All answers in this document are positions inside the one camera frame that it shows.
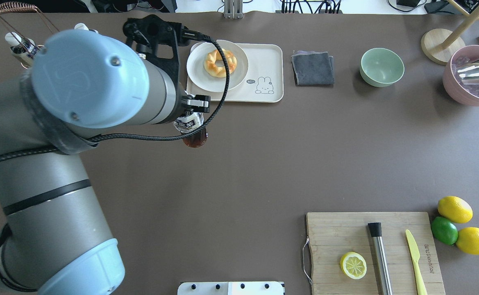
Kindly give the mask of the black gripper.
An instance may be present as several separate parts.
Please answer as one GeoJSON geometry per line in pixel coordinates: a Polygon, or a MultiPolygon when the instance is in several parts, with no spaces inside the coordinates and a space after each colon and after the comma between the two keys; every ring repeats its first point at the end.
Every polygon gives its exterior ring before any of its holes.
{"type": "Polygon", "coordinates": [[[182,112],[179,118],[189,116],[192,113],[209,113],[211,97],[209,95],[182,95],[182,112]]]}

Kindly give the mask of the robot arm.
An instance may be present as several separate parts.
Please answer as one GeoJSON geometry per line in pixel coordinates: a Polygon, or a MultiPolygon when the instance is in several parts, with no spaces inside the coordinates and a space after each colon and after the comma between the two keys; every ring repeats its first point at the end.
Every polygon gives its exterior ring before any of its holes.
{"type": "Polygon", "coordinates": [[[94,30],[48,39],[22,75],[0,84],[0,293],[110,295],[125,267],[80,153],[111,139],[177,140],[106,134],[125,125],[172,123],[208,100],[177,84],[179,60],[159,44],[215,41],[199,32],[136,24],[131,46],[94,30]]]}

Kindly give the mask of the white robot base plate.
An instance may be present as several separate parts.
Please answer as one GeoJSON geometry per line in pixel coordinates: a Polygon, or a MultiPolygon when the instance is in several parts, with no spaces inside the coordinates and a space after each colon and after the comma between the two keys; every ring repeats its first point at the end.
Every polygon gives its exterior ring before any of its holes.
{"type": "Polygon", "coordinates": [[[284,295],[286,288],[279,281],[209,281],[183,282],[178,295],[284,295]]]}

